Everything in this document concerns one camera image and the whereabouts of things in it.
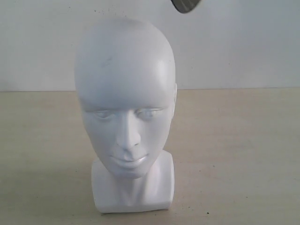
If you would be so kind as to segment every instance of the mannequin nose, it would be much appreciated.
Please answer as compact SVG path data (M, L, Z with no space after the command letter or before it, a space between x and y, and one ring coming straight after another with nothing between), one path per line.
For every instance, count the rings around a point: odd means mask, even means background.
M120 128L117 134L117 145L124 150L130 150L138 145L141 141L141 136L138 133L134 115L127 113L122 116Z

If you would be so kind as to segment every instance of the mannequin ear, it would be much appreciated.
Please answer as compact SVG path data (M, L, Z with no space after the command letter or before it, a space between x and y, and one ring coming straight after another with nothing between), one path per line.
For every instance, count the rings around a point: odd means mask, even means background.
M176 99L177 99L177 84L175 83L175 87L174 87L174 106L173 106L173 116L174 116L174 113L175 113Z

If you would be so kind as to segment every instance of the beige table surface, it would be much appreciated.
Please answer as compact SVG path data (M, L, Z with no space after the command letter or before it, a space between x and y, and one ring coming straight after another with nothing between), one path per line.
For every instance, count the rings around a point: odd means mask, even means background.
M181 90L170 210L97 212L74 92L0 93L0 225L300 225L300 88Z

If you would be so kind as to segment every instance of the mannequin eye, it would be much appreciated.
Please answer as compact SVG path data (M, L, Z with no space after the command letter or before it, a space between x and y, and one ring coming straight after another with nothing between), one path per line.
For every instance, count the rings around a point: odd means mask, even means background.
M95 114L98 116L98 118L103 119L103 120L109 119L114 115L113 111L110 111L110 110L97 111L97 112L95 112Z
M141 109L137 110L136 114L142 120L149 120L155 117L162 109Z

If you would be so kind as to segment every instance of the white mannequin head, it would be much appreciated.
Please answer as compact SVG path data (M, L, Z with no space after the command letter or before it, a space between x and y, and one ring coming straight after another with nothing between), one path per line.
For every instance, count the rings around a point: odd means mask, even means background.
M81 40L75 85L92 146L114 176L144 176L167 140L177 86L166 37L152 24L107 18Z

